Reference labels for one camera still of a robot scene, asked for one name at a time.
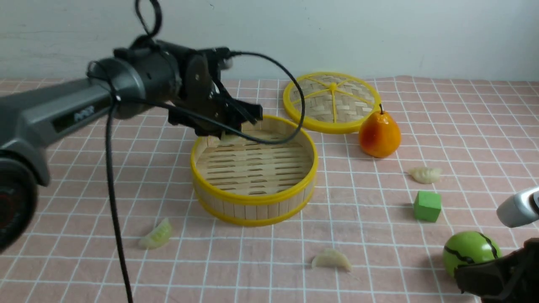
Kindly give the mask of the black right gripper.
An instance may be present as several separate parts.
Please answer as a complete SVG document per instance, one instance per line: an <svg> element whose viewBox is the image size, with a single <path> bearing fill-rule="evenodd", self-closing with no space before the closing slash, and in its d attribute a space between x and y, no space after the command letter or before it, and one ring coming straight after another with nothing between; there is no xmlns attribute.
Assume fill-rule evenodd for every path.
<svg viewBox="0 0 539 303"><path fill-rule="evenodd" d="M539 301L539 239L502 258L459 266L454 272L462 293L482 303L537 303Z"/></svg>

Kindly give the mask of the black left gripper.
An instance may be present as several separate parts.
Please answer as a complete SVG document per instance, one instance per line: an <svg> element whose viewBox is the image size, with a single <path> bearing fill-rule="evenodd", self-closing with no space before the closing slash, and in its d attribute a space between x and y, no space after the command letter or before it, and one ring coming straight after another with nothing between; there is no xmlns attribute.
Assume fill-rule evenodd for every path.
<svg viewBox="0 0 539 303"><path fill-rule="evenodd" d="M177 60L181 76L178 96L172 100L174 106L223 123L239 132L243 122L254 125L262 121L261 105L231 98L229 105L243 119L240 122L239 117L227 107L227 97L218 91L222 85L215 82L221 80L223 69L230 68L225 57L230 52L229 48L169 47L168 52Z"/></svg>

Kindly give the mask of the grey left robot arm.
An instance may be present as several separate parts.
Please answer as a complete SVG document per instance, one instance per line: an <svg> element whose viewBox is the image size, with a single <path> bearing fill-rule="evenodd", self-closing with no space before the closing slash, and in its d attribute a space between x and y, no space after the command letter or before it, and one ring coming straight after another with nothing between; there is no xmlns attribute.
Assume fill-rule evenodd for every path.
<svg viewBox="0 0 539 303"><path fill-rule="evenodd" d="M231 57L226 47L195 50L139 37L90 65L85 78L2 96L1 250L25 232L37 207L38 186L50 183L46 148L108 115L116 97L121 101L113 117L119 120L151 108L129 103L131 98L171 101L235 130L262 120L262 106L231 97L220 82Z"/></svg>

